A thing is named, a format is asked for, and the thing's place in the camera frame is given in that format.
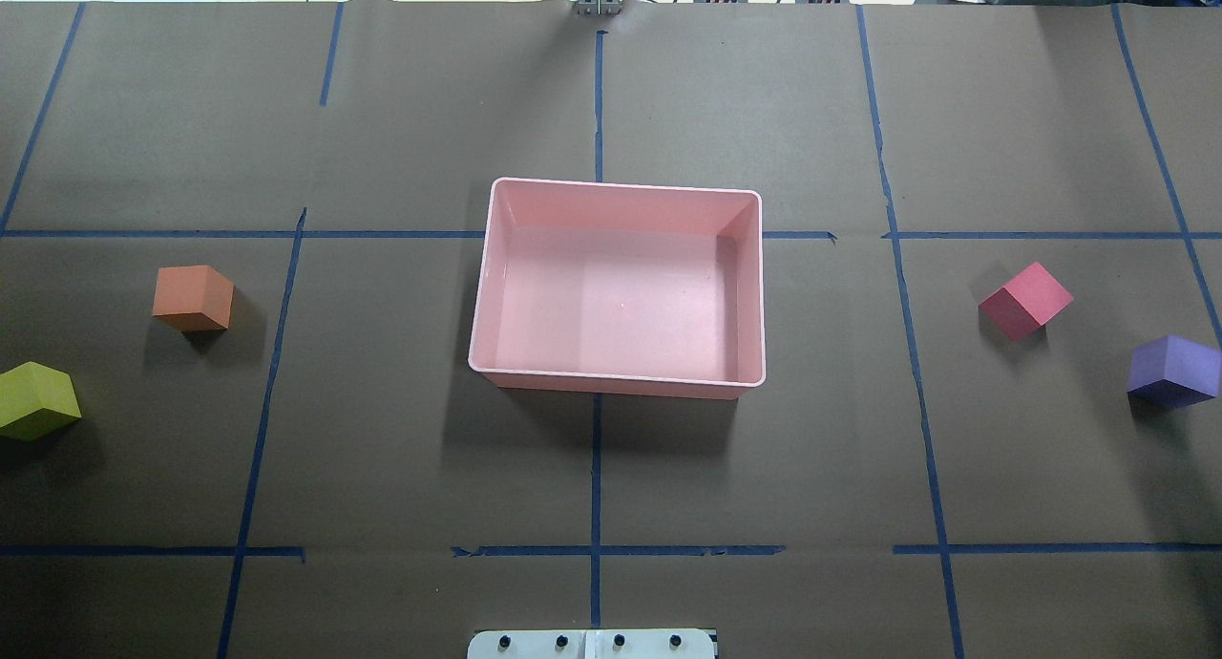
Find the red-pink foam block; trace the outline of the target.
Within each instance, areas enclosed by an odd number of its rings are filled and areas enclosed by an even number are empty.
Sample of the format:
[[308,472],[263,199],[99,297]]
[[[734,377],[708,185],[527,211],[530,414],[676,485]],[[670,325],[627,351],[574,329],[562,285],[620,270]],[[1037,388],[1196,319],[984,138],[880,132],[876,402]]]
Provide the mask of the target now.
[[1034,262],[982,300],[979,309],[1009,341],[1022,341],[1073,301],[1073,293],[1042,263]]

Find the orange foam block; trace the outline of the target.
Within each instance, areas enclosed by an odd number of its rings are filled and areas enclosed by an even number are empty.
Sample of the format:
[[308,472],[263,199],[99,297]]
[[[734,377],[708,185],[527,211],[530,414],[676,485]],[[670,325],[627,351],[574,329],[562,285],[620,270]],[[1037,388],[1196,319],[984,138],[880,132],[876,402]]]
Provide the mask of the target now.
[[178,333],[227,330],[235,292],[233,282],[210,265],[163,267],[152,315]]

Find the purple foam block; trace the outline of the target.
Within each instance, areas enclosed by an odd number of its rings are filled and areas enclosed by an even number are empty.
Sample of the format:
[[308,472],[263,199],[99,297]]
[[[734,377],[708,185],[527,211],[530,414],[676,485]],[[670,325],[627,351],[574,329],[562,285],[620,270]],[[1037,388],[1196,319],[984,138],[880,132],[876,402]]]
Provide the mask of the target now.
[[1221,351],[1174,335],[1132,353],[1127,392],[1165,408],[1184,408],[1220,395]]

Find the yellow-green foam block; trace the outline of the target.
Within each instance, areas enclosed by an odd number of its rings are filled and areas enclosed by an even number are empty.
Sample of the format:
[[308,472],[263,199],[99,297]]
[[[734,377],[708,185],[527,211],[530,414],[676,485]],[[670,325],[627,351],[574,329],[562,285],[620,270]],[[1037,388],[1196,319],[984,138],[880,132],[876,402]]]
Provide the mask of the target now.
[[32,443],[82,419],[68,373],[31,362],[1,373],[1,436]]

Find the pink plastic bin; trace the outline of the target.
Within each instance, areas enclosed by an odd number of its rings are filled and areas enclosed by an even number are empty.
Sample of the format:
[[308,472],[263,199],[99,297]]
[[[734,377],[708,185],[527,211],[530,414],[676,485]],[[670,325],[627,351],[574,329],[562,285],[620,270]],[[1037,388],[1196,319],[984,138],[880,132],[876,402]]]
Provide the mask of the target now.
[[752,190],[497,179],[470,369],[500,388],[739,399],[767,380]]

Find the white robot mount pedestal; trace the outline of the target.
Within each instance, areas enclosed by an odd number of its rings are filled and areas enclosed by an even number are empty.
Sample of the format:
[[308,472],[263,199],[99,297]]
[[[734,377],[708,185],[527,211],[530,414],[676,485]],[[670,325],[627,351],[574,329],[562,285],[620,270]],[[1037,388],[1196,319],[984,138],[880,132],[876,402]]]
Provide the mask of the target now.
[[467,658],[719,658],[706,628],[521,628],[480,631]]

